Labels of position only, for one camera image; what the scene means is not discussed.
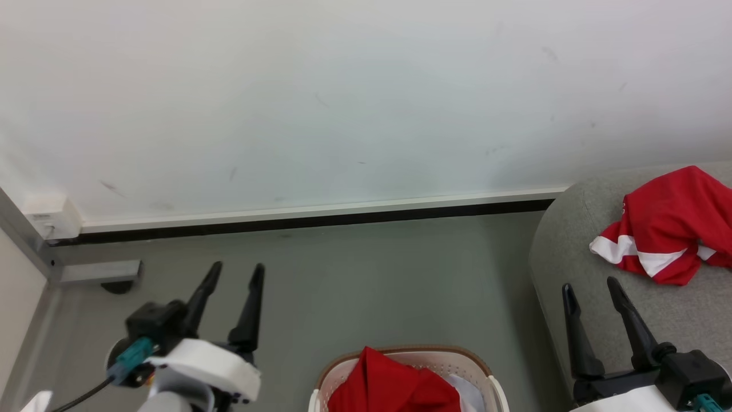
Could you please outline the white perforated laundry basket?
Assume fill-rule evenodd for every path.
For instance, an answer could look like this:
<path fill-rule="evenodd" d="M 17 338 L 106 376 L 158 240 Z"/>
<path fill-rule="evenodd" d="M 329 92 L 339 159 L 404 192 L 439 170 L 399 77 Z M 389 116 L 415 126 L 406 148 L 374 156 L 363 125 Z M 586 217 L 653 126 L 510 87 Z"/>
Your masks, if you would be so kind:
<path fill-rule="evenodd" d="M 476 387 L 486 412 L 510 412 L 509 402 L 499 381 L 481 357 L 455 345 L 392 345 L 377 347 L 395 362 L 417 369 L 427 368 L 443 378 L 461 377 Z M 335 358 L 324 368 L 309 399 L 308 412 L 328 412 L 327 402 L 355 368 L 359 352 Z"/>

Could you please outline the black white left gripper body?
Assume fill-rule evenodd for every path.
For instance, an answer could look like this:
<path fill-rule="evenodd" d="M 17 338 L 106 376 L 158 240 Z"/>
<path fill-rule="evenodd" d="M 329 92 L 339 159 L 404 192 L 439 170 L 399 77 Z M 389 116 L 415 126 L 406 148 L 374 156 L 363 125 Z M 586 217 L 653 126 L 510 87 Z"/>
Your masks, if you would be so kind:
<path fill-rule="evenodd" d="M 256 350 L 186 338 L 186 304 L 149 302 L 126 319 L 125 385 L 150 386 L 149 403 L 251 403 L 262 386 Z"/>

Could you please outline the red garment with white stripes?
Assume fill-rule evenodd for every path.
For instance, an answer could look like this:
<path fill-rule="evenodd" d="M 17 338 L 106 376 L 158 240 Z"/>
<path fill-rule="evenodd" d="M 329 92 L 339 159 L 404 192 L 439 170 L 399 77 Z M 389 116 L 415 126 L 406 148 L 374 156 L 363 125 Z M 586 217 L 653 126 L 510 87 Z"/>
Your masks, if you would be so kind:
<path fill-rule="evenodd" d="M 703 264 L 732 270 L 732 188 L 696 166 L 661 175 L 624 197 L 589 250 L 657 284 L 686 285 Z"/>

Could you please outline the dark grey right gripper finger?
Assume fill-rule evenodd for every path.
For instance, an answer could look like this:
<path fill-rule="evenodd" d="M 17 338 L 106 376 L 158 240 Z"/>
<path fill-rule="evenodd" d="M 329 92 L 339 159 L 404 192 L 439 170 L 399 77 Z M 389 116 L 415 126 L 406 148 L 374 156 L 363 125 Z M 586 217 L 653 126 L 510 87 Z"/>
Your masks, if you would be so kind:
<path fill-rule="evenodd" d="M 562 286 L 562 298 L 571 375 L 575 380 L 598 380 L 606 371 L 589 342 L 581 320 L 581 307 L 571 284 Z"/>
<path fill-rule="evenodd" d="M 657 368 L 658 363 L 653 357 L 657 340 L 645 324 L 637 308 L 632 304 L 617 278 L 607 278 L 607 289 L 611 295 L 612 305 L 622 317 L 632 350 L 631 365 L 634 370 Z"/>

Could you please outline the plain red garment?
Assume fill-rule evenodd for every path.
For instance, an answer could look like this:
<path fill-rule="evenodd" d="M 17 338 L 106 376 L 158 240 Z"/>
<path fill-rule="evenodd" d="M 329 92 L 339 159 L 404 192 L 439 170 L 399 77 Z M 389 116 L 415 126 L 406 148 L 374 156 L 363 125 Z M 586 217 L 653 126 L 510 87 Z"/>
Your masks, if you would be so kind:
<path fill-rule="evenodd" d="M 395 362 L 364 347 L 327 402 L 328 412 L 461 412 L 460 395 L 429 369 Z"/>

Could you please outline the grey fabric sofa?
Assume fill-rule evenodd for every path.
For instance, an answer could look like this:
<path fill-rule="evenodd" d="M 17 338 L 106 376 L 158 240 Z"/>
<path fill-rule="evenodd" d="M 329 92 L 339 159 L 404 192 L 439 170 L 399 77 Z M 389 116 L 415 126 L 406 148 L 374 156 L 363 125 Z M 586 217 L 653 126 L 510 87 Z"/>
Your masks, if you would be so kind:
<path fill-rule="evenodd" d="M 701 350 L 732 375 L 732 270 L 702 264 L 688 285 L 661 285 L 589 250 L 591 241 L 619 220 L 624 195 L 676 169 L 679 164 L 586 177 L 559 195 L 539 222 L 529 255 L 531 279 L 569 392 L 574 380 L 562 299 L 566 283 L 573 287 L 589 342 L 606 372 L 632 368 L 624 323 L 607 289 L 609 276 L 619 279 L 657 341 L 671 342 L 680 352 Z"/>

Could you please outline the dark baseboard strip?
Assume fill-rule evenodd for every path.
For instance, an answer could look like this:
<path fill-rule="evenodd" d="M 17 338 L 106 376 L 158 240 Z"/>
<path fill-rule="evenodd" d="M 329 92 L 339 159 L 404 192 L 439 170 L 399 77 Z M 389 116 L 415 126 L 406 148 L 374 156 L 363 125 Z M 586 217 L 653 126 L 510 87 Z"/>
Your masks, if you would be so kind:
<path fill-rule="evenodd" d="M 129 241 L 147 241 L 165 238 L 222 235 L 277 231 L 298 228 L 334 227 L 356 224 L 386 223 L 393 221 L 418 221 L 424 219 L 457 218 L 465 216 L 498 215 L 545 211 L 552 199 L 510 201 L 510 203 L 471 204 L 445 208 L 404 209 L 379 213 L 355 213 L 347 215 L 317 216 L 308 218 L 277 219 L 240 223 L 207 224 L 170 228 L 136 229 L 115 232 L 83 233 L 76 238 L 49 240 L 51 247 L 107 244 Z"/>

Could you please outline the white wall trim strip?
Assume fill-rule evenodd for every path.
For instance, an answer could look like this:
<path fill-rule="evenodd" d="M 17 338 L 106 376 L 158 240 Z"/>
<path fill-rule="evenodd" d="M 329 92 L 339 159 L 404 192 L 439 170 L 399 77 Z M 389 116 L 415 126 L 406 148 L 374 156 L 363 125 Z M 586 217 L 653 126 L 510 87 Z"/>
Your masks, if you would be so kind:
<path fill-rule="evenodd" d="M 408 209 L 453 208 L 481 204 L 513 203 L 513 201 L 534 201 L 555 199 L 567 190 L 567 186 L 476 193 L 475 195 L 418 197 L 369 203 L 326 204 L 301 208 L 255 209 L 228 213 L 203 213 L 152 218 L 128 218 L 107 221 L 84 221 L 80 233 L 121 232 L 141 229 L 177 228 L 205 226 L 210 224 L 248 223 L 278 221 L 285 219 L 318 218 L 359 213 L 384 213 L 407 211 Z"/>

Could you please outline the white wall outlet box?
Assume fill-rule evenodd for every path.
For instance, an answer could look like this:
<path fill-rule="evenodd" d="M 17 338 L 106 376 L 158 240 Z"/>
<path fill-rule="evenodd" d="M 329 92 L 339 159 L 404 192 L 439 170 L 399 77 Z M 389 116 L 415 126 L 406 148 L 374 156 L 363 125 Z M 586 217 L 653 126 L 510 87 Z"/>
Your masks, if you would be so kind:
<path fill-rule="evenodd" d="M 83 227 L 78 209 L 65 195 L 32 196 L 21 211 L 45 240 L 76 238 Z"/>

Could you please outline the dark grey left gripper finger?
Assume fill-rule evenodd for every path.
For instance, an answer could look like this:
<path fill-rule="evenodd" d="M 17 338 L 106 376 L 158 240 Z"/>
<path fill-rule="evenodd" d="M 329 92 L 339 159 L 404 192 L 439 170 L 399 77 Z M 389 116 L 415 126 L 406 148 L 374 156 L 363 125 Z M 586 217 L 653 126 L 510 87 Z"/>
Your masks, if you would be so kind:
<path fill-rule="evenodd" d="M 216 290 L 223 263 L 214 262 L 186 304 L 185 336 L 198 338 L 198 328 L 210 295 Z"/>
<path fill-rule="evenodd" d="M 228 344 L 236 350 L 257 350 L 263 305 L 266 267 L 258 263 L 249 279 L 248 297 L 235 327 L 228 334 Z"/>

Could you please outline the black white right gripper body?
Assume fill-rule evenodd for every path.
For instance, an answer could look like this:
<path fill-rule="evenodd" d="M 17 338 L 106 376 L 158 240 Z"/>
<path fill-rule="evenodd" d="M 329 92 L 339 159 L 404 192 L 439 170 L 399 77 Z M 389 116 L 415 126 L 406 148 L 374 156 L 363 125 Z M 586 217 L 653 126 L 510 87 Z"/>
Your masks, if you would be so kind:
<path fill-rule="evenodd" d="M 732 376 L 700 350 L 669 342 L 653 351 L 658 367 L 575 380 L 572 412 L 732 412 Z"/>

